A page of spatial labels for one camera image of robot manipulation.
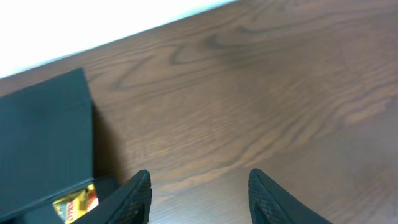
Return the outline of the dark green box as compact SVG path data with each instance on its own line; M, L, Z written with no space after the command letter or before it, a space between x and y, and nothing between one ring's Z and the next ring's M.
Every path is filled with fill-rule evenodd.
M94 184L100 201L115 177L95 177L93 101L83 69L1 97L1 223Z

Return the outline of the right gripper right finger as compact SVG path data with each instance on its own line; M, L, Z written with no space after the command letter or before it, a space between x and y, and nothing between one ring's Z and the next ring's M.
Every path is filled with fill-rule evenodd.
M331 224L260 169L249 173L248 199L253 224Z

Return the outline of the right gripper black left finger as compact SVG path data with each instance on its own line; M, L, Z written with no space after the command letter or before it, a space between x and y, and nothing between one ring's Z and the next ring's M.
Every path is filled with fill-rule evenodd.
M151 202L150 172L140 170L74 224L148 224Z

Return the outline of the yellow orange snack packet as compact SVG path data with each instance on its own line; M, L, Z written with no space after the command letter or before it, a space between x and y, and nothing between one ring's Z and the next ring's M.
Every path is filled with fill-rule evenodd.
M54 201L53 208L64 224L70 224L87 214L98 204L95 186L90 184L82 190Z

